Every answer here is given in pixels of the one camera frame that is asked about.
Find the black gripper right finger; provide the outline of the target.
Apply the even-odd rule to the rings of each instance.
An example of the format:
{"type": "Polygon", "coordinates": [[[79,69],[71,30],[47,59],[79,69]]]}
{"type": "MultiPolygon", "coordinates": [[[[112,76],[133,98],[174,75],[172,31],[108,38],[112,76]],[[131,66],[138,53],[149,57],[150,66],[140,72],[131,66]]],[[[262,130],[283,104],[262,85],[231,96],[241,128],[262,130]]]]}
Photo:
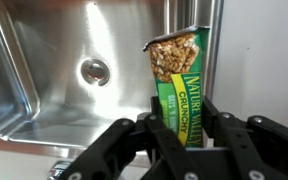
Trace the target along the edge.
{"type": "Polygon", "coordinates": [[[262,180],[288,180],[288,127],[262,115],[243,121],[231,113],[220,112],[205,97],[202,127],[215,147],[230,152],[240,177],[250,174],[262,180]]]}

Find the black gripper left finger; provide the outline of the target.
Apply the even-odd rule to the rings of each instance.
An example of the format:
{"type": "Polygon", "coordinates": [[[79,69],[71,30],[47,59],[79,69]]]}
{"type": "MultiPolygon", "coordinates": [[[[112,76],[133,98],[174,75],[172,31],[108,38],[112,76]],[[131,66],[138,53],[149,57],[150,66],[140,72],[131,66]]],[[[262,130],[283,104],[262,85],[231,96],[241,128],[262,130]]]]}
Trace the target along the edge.
{"type": "Polygon", "coordinates": [[[155,114],[116,120],[59,176],[59,180],[117,180],[138,151],[151,167],[140,180],[198,180],[197,165],[155,114]]]}

